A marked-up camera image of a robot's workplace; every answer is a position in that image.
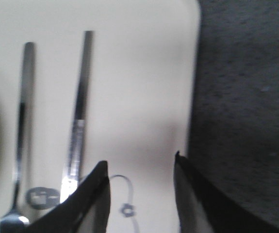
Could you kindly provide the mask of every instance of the silverware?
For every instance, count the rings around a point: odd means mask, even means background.
[[[0,233],[17,233],[29,224],[29,220],[18,210],[17,199],[21,181],[22,155],[26,139],[27,106],[30,101],[33,88],[34,57],[34,43],[26,43],[24,48],[18,116],[14,196],[10,211],[0,219]]]
[[[64,167],[60,203],[64,202],[77,189],[79,182],[85,132],[85,106],[89,81],[92,37],[92,31],[85,32],[75,115],[72,124],[69,154]]]

